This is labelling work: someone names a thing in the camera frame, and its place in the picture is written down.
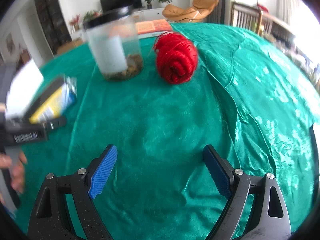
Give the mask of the person left hand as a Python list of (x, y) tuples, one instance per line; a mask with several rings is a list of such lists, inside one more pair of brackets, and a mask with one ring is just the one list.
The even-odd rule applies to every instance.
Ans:
[(25, 186), (25, 168), (27, 159), (24, 153), (19, 153), (19, 158), (16, 165), (12, 165), (12, 159), (1, 152), (1, 169), (11, 168), (11, 187), (18, 193), (23, 193)]

